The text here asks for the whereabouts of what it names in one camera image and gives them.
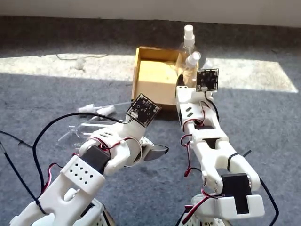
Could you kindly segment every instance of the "white 3d-printed robot arm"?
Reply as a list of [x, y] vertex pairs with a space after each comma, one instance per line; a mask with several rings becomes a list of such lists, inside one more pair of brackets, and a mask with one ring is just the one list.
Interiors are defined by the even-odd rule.
[[[154, 109], [154, 106], [150, 105], [151, 101], [144, 96], [138, 98], [142, 104], [146, 104], [143, 113], [152, 111], [154, 117], [159, 108]], [[156, 151], [155, 145], [143, 137], [145, 128], [152, 118], [144, 117], [143, 126], [141, 122], [138, 123], [127, 116], [128, 123], [115, 123], [92, 134], [91, 139], [80, 148], [79, 156], [75, 155], [71, 158], [60, 175], [39, 197], [43, 210], [55, 216], [52, 225], [72, 226], [104, 185], [103, 174], [110, 175], [126, 165], [132, 166], [138, 161], [153, 160], [166, 153], [165, 150]], [[110, 155], [105, 154], [108, 150], [103, 151], [98, 147], [101, 143], [109, 148]], [[79, 187], [79, 190], [71, 200], [66, 201], [64, 195], [74, 186]], [[19, 216], [11, 220], [10, 225], [30, 226], [43, 216], [37, 204], [32, 202]]]
[[[243, 173], [248, 178], [248, 185], [252, 191], [260, 188], [260, 178], [246, 159], [237, 154], [229, 143], [229, 138], [221, 129], [215, 111], [213, 111], [207, 99], [213, 100], [212, 93], [197, 92], [196, 88], [177, 86], [176, 104], [179, 113], [180, 123], [185, 134], [190, 134], [190, 147], [196, 154], [201, 165], [202, 178], [206, 181], [206, 186], [222, 194], [224, 192], [223, 178], [217, 169], [226, 169], [233, 175]], [[195, 124], [202, 121], [202, 126]], [[240, 219], [260, 217], [264, 215], [263, 201], [260, 195], [249, 194], [246, 196], [248, 212], [239, 213], [237, 211], [234, 197], [220, 197], [209, 199], [202, 204], [195, 214], [200, 219], [213, 218], [220, 219]]]

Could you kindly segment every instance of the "white spray cap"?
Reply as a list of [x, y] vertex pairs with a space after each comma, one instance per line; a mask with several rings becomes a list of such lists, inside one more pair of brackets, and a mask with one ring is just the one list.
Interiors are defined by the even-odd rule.
[[201, 58], [201, 54], [199, 52], [193, 52], [189, 57], [186, 59], [186, 66], [189, 68], [193, 68], [197, 65], [198, 61]]
[[194, 45], [193, 26], [186, 25], [184, 27], [184, 46], [192, 48]]
[[103, 114], [103, 115], [110, 115], [116, 111], [114, 105], [109, 105], [107, 107], [98, 109], [96, 112], [97, 114]]
[[80, 108], [77, 109], [77, 111], [78, 112], [91, 112], [91, 113], [96, 112], [94, 104], [89, 104], [89, 105], [86, 105], [84, 107], [80, 107]]

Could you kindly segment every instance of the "clear plastic bottle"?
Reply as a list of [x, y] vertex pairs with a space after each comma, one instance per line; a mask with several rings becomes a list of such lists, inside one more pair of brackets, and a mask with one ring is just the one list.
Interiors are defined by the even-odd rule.
[[[193, 34], [193, 26], [186, 25], [184, 27], [184, 42], [180, 45], [179, 56], [176, 62], [177, 75], [183, 75], [183, 81], [186, 86], [194, 87], [197, 75], [198, 61], [200, 53], [196, 52], [195, 36]], [[198, 59], [194, 64], [187, 64], [188, 59]]]

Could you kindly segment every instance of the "white wall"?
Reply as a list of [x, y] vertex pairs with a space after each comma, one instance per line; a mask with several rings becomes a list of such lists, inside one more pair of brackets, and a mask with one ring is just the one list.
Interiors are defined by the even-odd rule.
[[0, 15], [301, 27], [301, 0], [0, 0]]

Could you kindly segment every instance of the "white plastic bracket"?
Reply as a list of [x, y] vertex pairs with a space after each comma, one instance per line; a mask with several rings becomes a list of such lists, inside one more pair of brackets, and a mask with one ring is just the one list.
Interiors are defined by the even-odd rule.
[[[54, 225], [70, 226], [90, 204], [104, 182], [103, 175], [75, 155], [39, 197], [39, 201], [46, 213], [54, 213]], [[80, 189], [70, 201], [65, 201], [64, 195], [72, 186], [78, 186]], [[43, 216], [36, 203], [31, 202], [19, 216], [11, 220], [10, 225], [30, 226]]]

